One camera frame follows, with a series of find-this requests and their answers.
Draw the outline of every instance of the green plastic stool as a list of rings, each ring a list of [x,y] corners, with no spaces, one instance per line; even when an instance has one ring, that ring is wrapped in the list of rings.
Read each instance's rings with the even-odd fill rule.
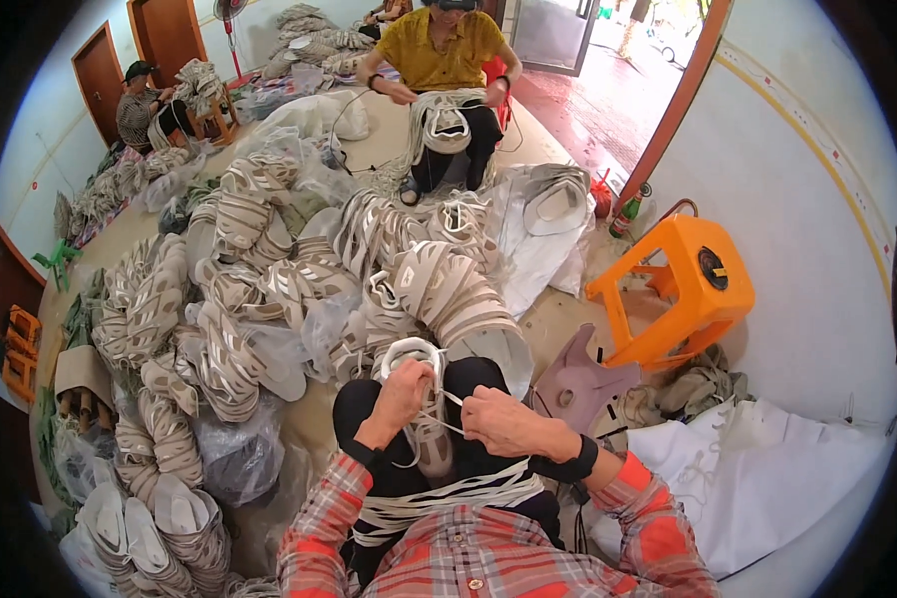
[[[60,292],[60,279],[63,279],[63,292],[69,293],[70,280],[67,278],[67,262],[72,261],[74,257],[80,257],[82,255],[83,252],[68,246],[66,241],[60,239],[56,242],[56,247],[53,248],[53,253],[49,259],[43,254],[37,254],[30,259],[47,270],[53,271],[53,283],[56,284],[57,293]]]

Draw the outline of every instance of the black pants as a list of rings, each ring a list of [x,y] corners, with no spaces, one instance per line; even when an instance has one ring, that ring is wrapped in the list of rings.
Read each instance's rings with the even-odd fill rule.
[[[465,186],[469,191],[474,191],[482,185],[485,166],[488,165],[491,154],[495,151],[495,145],[501,141],[503,135],[501,127],[498,126],[498,117],[490,107],[480,105],[478,100],[465,102],[462,106],[477,106],[459,111],[468,122],[468,129],[471,131],[471,142],[465,148],[470,161]],[[448,172],[454,157],[455,154],[440,154],[428,148],[423,150],[422,160],[412,167],[412,178],[419,186],[419,193],[429,193],[442,182],[442,177]]]
[[[183,103],[182,100],[174,100],[173,102],[170,102],[156,114],[156,119],[159,122],[159,129],[167,137],[172,135],[173,132],[179,128],[181,128],[182,132],[186,135],[189,135],[190,137],[195,136],[193,125],[186,115],[186,104]],[[145,156],[153,151],[153,147],[146,144],[140,148],[139,151]]]
[[[479,385],[490,389],[500,389],[504,392],[509,391],[505,386],[505,378],[502,376],[501,369],[490,359],[467,357],[446,366],[443,386],[445,390],[462,398],[463,401],[465,400],[464,397],[471,396],[475,387]],[[356,432],[359,430],[359,425],[372,413],[381,389],[382,385],[374,380],[352,380],[338,391],[338,394],[335,396],[335,405],[332,413],[335,438],[338,441],[341,442],[343,439],[355,437]],[[453,401],[446,401],[446,420],[448,424],[455,426],[455,428],[462,429],[462,408]],[[458,479],[500,472],[524,458],[495,456],[489,454],[485,445],[477,440],[466,440],[461,435],[451,431],[449,431],[448,435],[452,443],[455,477]],[[369,490],[369,496],[407,496],[431,489],[429,481],[422,475],[418,467],[402,469],[391,464],[391,461],[402,464],[411,463],[415,457],[405,432],[399,432],[383,453],[390,462],[379,467],[379,471],[373,475],[373,485],[372,489]],[[532,462],[535,463],[536,461],[537,459],[533,457]],[[530,467],[529,470],[525,474],[526,476],[537,470],[537,468]],[[555,495],[551,492],[545,491],[529,498],[516,507],[500,510],[517,513],[538,521],[538,524],[545,530],[552,544],[555,544],[560,549],[564,549],[564,544],[559,538],[559,532],[561,531],[559,504]],[[375,529],[362,520],[356,521],[355,527],[362,533]],[[359,582],[363,588],[375,577],[379,563],[385,554],[402,538],[403,534],[397,534],[394,538],[380,546],[365,547],[359,544],[352,545],[352,560],[349,567],[359,574]]]
[[[359,33],[363,35],[368,35],[371,39],[375,41],[379,41],[383,37],[382,31],[379,29],[379,24],[375,25],[363,25],[359,27]]]

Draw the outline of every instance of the yellow shirt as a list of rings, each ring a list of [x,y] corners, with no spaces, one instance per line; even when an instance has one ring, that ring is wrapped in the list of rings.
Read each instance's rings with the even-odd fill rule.
[[[485,87],[482,64],[498,55],[505,38],[491,17],[469,12],[446,38],[439,52],[429,35],[429,7],[424,6],[392,23],[376,44],[413,91],[446,91]]]

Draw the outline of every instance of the green bottle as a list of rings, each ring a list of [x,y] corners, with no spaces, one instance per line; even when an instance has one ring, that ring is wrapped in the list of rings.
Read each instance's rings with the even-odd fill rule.
[[[638,209],[641,209],[641,200],[650,195],[651,185],[642,183],[634,197],[624,202],[622,209],[618,211],[618,215],[611,221],[611,225],[608,227],[608,232],[611,233],[611,236],[616,239],[622,238],[624,232],[628,230],[628,227],[631,226],[631,223],[638,216]]]

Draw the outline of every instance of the person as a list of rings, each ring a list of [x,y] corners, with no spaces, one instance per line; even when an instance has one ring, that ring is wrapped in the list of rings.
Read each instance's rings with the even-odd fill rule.
[[[153,67],[137,60],[126,69],[123,78],[125,91],[117,104],[117,130],[123,141],[144,156],[152,151],[149,128],[157,119],[159,129],[169,136],[181,128],[186,135],[193,136],[193,126],[186,115],[186,104],[172,100],[175,88],[153,89],[146,85]]]
[[[339,554],[368,496],[428,489],[410,462],[403,428],[419,413],[435,373],[407,359],[380,385],[354,380],[339,390],[333,424],[337,454],[295,521],[277,557],[284,595],[351,596]],[[694,533],[668,487],[630,452],[614,455],[559,419],[512,397],[498,365],[468,357],[446,366],[446,401],[459,476],[497,472],[529,457],[529,471],[581,481],[594,504],[622,527],[619,569],[563,550],[558,503],[550,492],[512,508],[455,505],[415,520],[394,542],[362,547],[350,561],[362,596],[718,596],[694,545]]]
[[[505,41],[501,30],[487,14],[478,10],[476,0],[422,0],[419,8],[393,23],[376,47],[359,65],[357,78],[373,91],[389,96],[392,102],[416,102],[419,94],[466,88],[485,88],[485,101],[465,102],[460,110],[468,123],[471,141],[466,188],[482,184],[485,168],[495,145],[502,139],[498,118],[491,108],[505,102],[514,81],[521,76],[521,61]],[[499,56],[505,75],[486,87],[482,65]],[[399,81],[378,74],[387,60],[399,72]],[[412,176],[401,189],[409,206],[423,193],[431,192],[449,170],[452,154],[425,148]]]
[[[359,33],[368,35],[371,39],[379,41],[383,31],[404,14],[412,12],[412,0],[385,0],[379,6],[372,8],[362,18],[365,23],[359,27]]]

